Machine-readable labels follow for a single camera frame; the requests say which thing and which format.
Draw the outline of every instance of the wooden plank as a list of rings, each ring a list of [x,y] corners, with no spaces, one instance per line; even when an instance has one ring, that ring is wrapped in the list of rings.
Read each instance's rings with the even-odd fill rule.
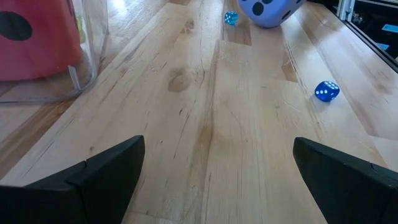
[[[308,3],[294,15],[368,134],[398,140],[391,122],[398,113],[396,72],[324,6]]]
[[[283,29],[296,23],[289,19]],[[264,78],[250,47],[221,41],[216,48],[204,223],[325,223],[292,156],[297,136],[385,165],[344,95],[331,105],[311,98],[307,85],[315,77],[307,70],[331,75],[308,37],[295,31],[295,40],[288,33],[285,39],[296,44],[299,83]],[[262,44],[271,43],[263,36]]]
[[[122,224],[178,224],[178,222],[136,212],[126,212]]]

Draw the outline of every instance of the small blue die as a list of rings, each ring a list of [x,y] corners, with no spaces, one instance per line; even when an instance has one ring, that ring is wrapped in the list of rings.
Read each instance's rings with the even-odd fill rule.
[[[338,85],[331,81],[321,82],[315,88],[315,96],[324,102],[335,99],[339,92],[340,88],[338,88]]]
[[[231,26],[235,26],[238,21],[238,18],[239,18],[238,13],[236,13],[234,11],[229,11],[229,12],[226,12],[226,14],[224,16],[224,21],[225,21],[225,23],[227,23]]]

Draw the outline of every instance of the transparent plastic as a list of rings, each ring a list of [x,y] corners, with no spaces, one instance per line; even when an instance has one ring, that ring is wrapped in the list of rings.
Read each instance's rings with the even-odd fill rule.
[[[107,34],[106,0],[0,0],[0,102],[80,94]]]

